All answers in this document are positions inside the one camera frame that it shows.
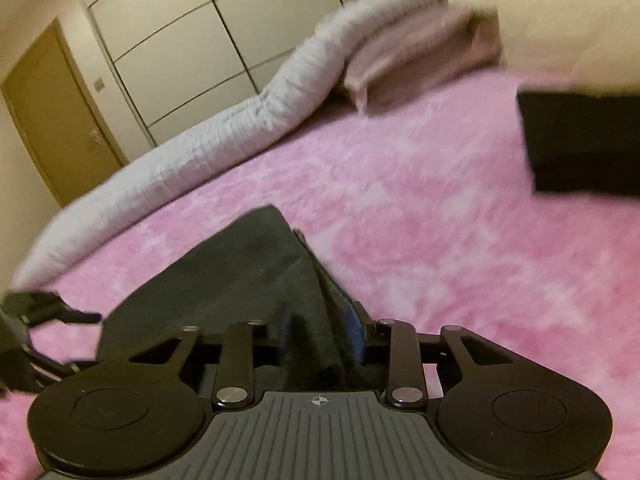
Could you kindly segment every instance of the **pink pillow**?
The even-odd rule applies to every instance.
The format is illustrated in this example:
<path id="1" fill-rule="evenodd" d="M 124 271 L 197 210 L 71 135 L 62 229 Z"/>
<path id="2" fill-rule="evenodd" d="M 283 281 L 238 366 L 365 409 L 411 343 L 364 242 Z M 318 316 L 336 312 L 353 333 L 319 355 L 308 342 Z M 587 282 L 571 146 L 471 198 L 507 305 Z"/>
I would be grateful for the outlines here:
<path id="1" fill-rule="evenodd" d="M 379 111 L 501 55 L 495 12 L 435 6 L 367 40 L 348 62 L 343 86 L 358 111 Z"/>

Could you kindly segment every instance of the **wall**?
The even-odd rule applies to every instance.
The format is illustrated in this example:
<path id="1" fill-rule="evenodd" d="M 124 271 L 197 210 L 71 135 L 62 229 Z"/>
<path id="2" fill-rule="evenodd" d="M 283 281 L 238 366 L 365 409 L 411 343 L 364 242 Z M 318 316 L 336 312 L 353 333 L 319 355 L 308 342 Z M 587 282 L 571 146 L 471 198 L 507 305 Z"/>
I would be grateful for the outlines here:
<path id="1" fill-rule="evenodd" d="M 82 76 L 125 156 L 134 160 L 148 152 L 150 144 L 111 75 L 79 0 L 35 0 L 8 23 L 0 42 L 0 80 L 55 17 L 59 17 Z M 96 92 L 93 86 L 98 77 L 103 78 L 106 85 L 101 92 Z M 27 154 L 2 98 L 0 208 L 2 291 L 34 238 L 59 210 Z"/>

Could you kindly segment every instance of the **pink bedspread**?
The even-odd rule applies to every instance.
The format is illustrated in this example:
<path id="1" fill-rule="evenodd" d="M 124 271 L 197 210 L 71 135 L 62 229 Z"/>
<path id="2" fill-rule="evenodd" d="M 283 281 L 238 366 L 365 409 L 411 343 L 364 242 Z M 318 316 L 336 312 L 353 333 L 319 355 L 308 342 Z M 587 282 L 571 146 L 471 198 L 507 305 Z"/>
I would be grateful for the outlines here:
<path id="1" fill-rule="evenodd" d="M 373 318 L 461 324 L 600 394 L 601 462 L 640 478 L 640 203 L 532 196 L 520 79 L 476 73 L 376 118 L 327 105 L 293 137 L 149 216 L 62 277 L 74 307 L 119 301 L 239 214 L 274 203 Z M 97 328 L 36 346 L 92 356 Z M 0 403 L 0 478 L 36 475 L 28 396 Z"/>

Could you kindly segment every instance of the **ribbed surface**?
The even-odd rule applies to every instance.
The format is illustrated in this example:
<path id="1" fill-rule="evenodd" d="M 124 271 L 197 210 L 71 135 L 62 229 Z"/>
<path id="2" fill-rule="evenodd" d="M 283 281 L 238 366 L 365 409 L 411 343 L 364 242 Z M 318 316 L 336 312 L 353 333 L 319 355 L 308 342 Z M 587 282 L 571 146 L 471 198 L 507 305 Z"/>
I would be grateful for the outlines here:
<path id="1" fill-rule="evenodd" d="M 453 457 L 427 422 L 373 393 L 267 393 L 256 408 L 217 415 L 178 460 L 140 480 L 488 480 Z M 47 474 L 42 480 L 62 476 Z M 583 474 L 574 480 L 595 480 Z"/>

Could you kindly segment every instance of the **crosshair symbol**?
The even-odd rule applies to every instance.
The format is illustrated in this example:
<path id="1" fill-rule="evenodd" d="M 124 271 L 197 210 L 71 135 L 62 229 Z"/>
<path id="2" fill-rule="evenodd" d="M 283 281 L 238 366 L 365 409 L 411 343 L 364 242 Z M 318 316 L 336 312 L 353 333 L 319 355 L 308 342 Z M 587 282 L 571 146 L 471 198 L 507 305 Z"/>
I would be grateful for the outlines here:
<path id="1" fill-rule="evenodd" d="M 323 397 L 322 395 L 318 395 L 317 397 L 314 397 L 313 399 L 311 399 L 309 402 L 312 402 L 315 406 L 320 408 L 331 401 L 326 397 Z"/>

